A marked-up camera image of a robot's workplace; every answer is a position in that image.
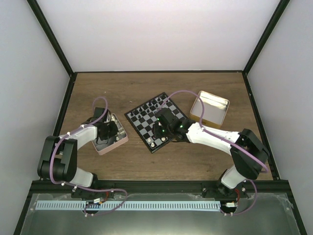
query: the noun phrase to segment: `beige box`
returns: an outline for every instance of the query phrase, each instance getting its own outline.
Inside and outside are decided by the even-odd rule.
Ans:
[[[204,103],[203,125],[220,129],[229,107],[229,100],[204,91],[200,91],[198,96]],[[199,121],[201,113],[202,105],[197,98],[191,108],[190,119]]]

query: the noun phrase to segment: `ventilation grille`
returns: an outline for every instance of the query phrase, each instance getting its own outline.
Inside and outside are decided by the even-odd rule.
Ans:
[[[118,206],[118,201],[91,205],[91,211],[109,211]],[[86,207],[82,201],[38,201],[36,210],[81,211]],[[117,211],[220,211],[219,201],[126,201]]]

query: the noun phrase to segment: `gray floor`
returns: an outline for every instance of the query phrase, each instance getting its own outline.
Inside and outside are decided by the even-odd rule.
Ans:
[[[240,200],[241,209],[252,200]],[[298,235],[285,196],[260,193],[249,212],[224,217],[220,212],[117,211],[84,217],[81,211],[29,211],[22,235]]]

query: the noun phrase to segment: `wooden tabletop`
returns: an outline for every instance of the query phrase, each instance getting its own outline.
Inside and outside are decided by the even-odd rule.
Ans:
[[[146,100],[177,90],[206,91],[230,101],[221,129],[252,130],[260,137],[241,73],[79,73],[68,104],[61,134],[76,129],[92,116],[92,102],[105,96],[109,109],[124,126],[129,140],[105,155],[91,142],[78,151],[78,167],[99,179],[118,180],[217,180],[233,165],[231,156],[217,149],[190,143],[169,143],[151,154],[124,114]],[[191,94],[172,100],[188,116],[195,101]],[[104,107],[98,101],[97,107]],[[271,174],[258,179],[271,180]]]

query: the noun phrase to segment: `black square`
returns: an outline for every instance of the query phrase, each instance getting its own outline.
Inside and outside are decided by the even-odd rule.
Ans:
[[[148,120],[147,120],[147,123],[148,123],[149,125],[152,124],[152,123],[153,123],[152,119],[148,119]]]
[[[152,127],[151,126],[146,126],[145,129],[146,129],[147,132],[149,132],[149,131],[152,130]]]
[[[131,120],[134,122],[134,121],[137,120],[137,118],[136,117],[132,117]]]
[[[173,112],[175,115],[176,115],[176,114],[179,114],[179,111],[178,111],[177,109],[174,109],[172,112]]]
[[[150,135],[149,135],[148,133],[146,133],[146,134],[143,135],[143,137],[144,137],[145,139],[148,139],[148,138],[150,138]]]
[[[142,129],[143,129],[143,126],[140,124],[140,125],[137,126],[137,129],[138,129],[138,130],[142,130]]]

